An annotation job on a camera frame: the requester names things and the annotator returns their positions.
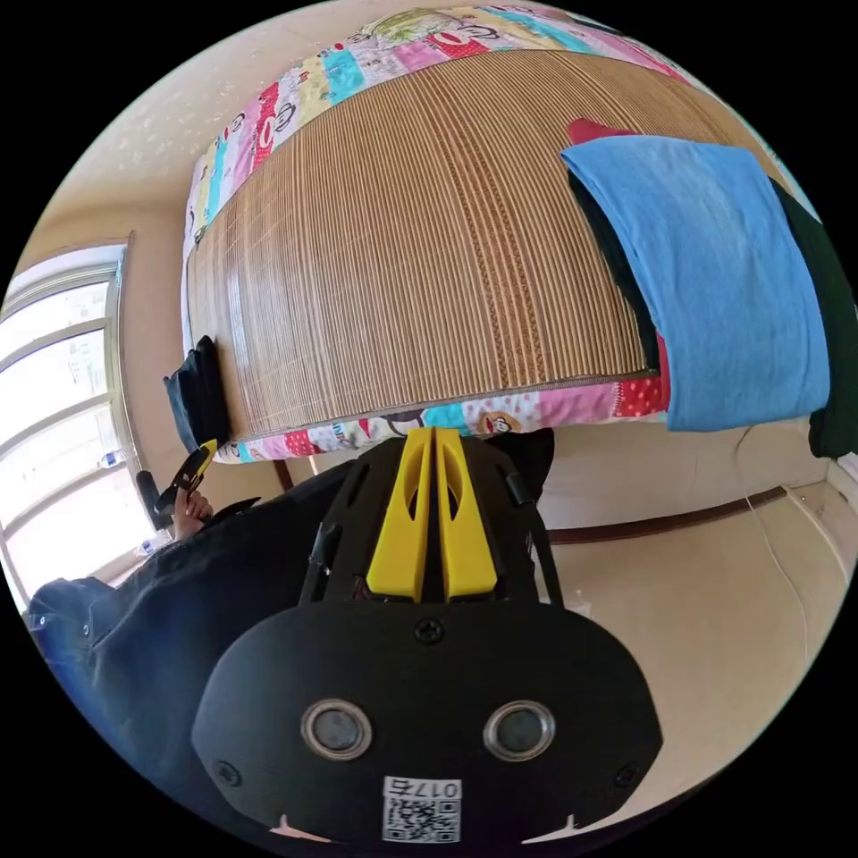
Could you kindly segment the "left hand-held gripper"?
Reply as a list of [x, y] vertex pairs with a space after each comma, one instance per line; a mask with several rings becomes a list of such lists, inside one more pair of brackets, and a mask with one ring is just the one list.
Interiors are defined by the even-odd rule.
[[204, 474], [218, 450], [216, 439], [203, 442], [182, 462], [171, 483], [156, 498], [155, 513], [158, 516], [171, 516], [178, 489], [195, 491], [201, 484]]

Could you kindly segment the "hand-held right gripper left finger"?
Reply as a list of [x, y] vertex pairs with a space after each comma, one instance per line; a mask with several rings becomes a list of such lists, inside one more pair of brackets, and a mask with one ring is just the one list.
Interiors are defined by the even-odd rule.
[[366, 575], [370, 593], [421, 599], [432, 491], [433, 429], [409, 432], [400, 454], [374, 555]]

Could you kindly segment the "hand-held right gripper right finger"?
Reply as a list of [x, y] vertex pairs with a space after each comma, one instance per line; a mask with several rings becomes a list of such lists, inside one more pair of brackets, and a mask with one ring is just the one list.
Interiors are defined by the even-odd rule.
[[444, 596], [486, 597], [498, 577], [463, 440], [448, 428], [435, 429], [434, 440]]

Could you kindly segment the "person's left hand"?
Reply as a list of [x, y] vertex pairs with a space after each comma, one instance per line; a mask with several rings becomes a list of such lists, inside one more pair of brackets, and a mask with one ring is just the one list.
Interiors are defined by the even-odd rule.
[[187, 492], [178, 489], [173, 505], [175, 540], [185, 541], [197, 534], [212, 515], [211, 504], [198, 490]]

